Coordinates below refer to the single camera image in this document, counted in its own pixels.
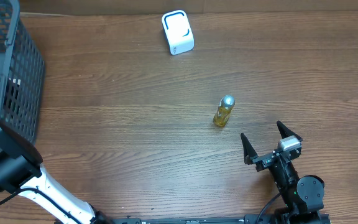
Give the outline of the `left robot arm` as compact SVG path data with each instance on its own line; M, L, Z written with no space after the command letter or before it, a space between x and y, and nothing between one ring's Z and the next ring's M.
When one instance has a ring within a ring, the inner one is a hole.
M76 198L46 170L38 150L0 121L0 192L10 199L21 196L40 205L57 223L111 223L92 205Z

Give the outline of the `yellow dish soap bottle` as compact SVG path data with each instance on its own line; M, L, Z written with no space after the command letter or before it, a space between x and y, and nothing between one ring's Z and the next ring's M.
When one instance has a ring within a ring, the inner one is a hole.
M231 111L235 105L232 95L225 95L218 104L218 109L214 115L213 122L216 126L224 127L229 120Z

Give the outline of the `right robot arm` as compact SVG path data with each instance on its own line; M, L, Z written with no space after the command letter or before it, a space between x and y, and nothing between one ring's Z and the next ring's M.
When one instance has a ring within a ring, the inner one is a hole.
M244 148L244 163L255 165L258 172L268 169L273 177L278 194L274 196L252 218L245 221L254 223L293 223L293 224L326 224L330 223L329 215L320 214L324 208L324 181L316 175L299 177L292 160L301 155L303 138L277 121L281 140L271 153L259 156L250 141L241 134Z

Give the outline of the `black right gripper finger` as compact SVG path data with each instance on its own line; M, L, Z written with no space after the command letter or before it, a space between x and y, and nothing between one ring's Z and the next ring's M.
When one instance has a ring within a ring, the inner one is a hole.
M248 138L245 136L244 133L241 133L241 141L243 145L243 152L244 152L244 163L245 164L253 164L253 160L258 158L258 155L255 149L252 147L251 143L249 142Z
M290 136L294 136L297 138L297 140L299 140L299 142L303 141L303 138L301 136L297 135L291 129L286 127L281 121L277 121L276 124L282 139L288 138Z

